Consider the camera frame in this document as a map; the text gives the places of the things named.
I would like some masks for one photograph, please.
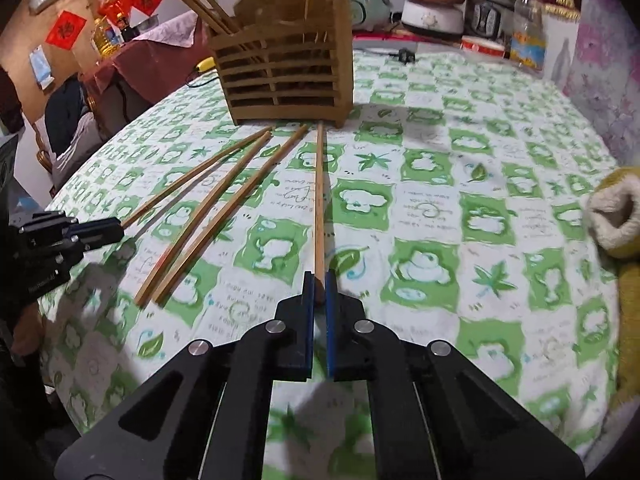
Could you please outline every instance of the leaf print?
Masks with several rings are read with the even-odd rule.
[[[273,146],[272,148],[267,148],[266,150],[264,150],[260,155],[258,155],[258,158],[264,157],[264,156],[271,156],[273,155],[275,152],[278,151],[280,145],[277,144],[276,146]]]
[[[149,160],[150,158],[156,156],[158,154],[158,151],[159,151],[159,148],[151,150],[149,153],[146,154],[145,160]]]
[[[580,274],[585,282],[591,281],[591,262],[586,258],[580,260]]]
[[[473,280],[478,285],[484,285],[486,288],[478,296],[481,298],[489,290],[492,290],[497,298],[500,298],[501,290],[514,290],[517,288],[513,283],[505,282],[504,279],[508,274],[504,270],[504,260],[491,267],[491,272],[487,272],[480,266],[476,266],[476,274],[478,277]]]
[[[556,182],[555,180],[547,180],[546,183],[549,184],[554,196],[559,196],[565,193],[564,187],[562,187],[562,184],[559,182]]]
[[[298,424],[290,404],[287,405],[287,413],[273,408],[269,415],[274,422],[269,424],[267,442],[284,442],[292,438],[307,451],[311,449],[309,438],[314,436],[314,432]]]
[[[162,348],[163,342],[164,332],[161,332],[155,338],[150,339],[149,341],[140,345],[140,349],[138,350],[138,357],[142,359],[151,359],[152,357],[155,357]]]
[[[207,148],[197,148],[196,150],[193,150],[190,158],[196,158],[197,156],[207,156],[207,153],[209,153],[209,150]]]
[[[486,180],[486,168],[484,164],[478,164],[471,172],[471,180],[469,182],[484,182]]]
[[[235,218],[230,218],[224,225],[224,227],[222,229],[220,229],[220,232],[218,234],[218,236],[216,236],[216,240],[222,240],[224,242],[232,242],[233,238],[228,234],[229,231],[231,231],[231,228],[233,227],[234,224],[234,220]]]
[[[353,269],[360,261],[360,252],[369,249],[364,247],[362,249],[345,249],[334,254],[329,263],[329,268],[335,271],[335,277],[339,278],[345,272]]]
[[[356,156],[360,159],[358,163],[358,169],[360,171],[368,170],[376,165],[388,170],[389,167],[387,163],[391,162],[389,158],[384,158],[384,155],[377,156],[375,153],[369,153],[369,155],[356,154]]]

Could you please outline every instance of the round table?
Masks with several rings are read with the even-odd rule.
[[[451,52],[403,66],[355,52],[354,79],[350,118],[326,141],[326,263],[340,290],[400,338],[453,343],[584,454],[614,389],[618,310],[581,207],[614,159],[552,83],[506,64]],[[265,124],[234,126],[218,82],[181,88],[103,146],[49,208],[125,218]],[[207,221],[298,126],[276,125]],[[132,298],[241,153],[42,298],[46,370],[80,430],[194,338],[238,339],[300,293],[314,257],[315,138],[312,127],[164,306]],[[325,380],[316,332],[313,378],[274,385],[264,477],[372,478],[366,386]]]

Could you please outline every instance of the plush toy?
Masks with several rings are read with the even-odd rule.
[[[640,168],[619,168],[587,202],[598,244],[619,260],[620,364],[612,405],[640,394]]]

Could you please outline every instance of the plastic bottle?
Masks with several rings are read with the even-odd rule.
[[[109,57],[118,49],[118,39],[107,18],[96,18],[94,45],[101,57]]]
[[[546,53],[542,12],[540,0],[517,0],[511,38],[511,59],[538,72],[544,67]]]

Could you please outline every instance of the tablecloth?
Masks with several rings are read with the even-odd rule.
[[[582,206],[614,159],[555,86],[508,65],[448,53],[403,66],[355,52],[354,76],[356,105],[326,142],[326,262],[341,291],[400,338],[453,343],[583,456],[615,388],[618,304]],[[101,148],[50,208],[124,218],[261,124],[234,126],[217,82],[181,88]],[[222,202],[296,127],[277,123]],[[313,266],[314,141],[312,129],[164,308],[140,310],[132,297],[240,154],[42,299],[46,370],[81,430],[189,341],[238,339],[300,293]],[[325,380],[316,332],[313,378],[274,385],[264,478],[373,478],[366,385]]]
[[[154,105],[180,88],[196,64],[210,55],[202,20],[198,19],[190,47],[153,40],[129,41],[113,56],[82,74],[81,80],[99,102],[113,79],[121,76],[140,97]]]

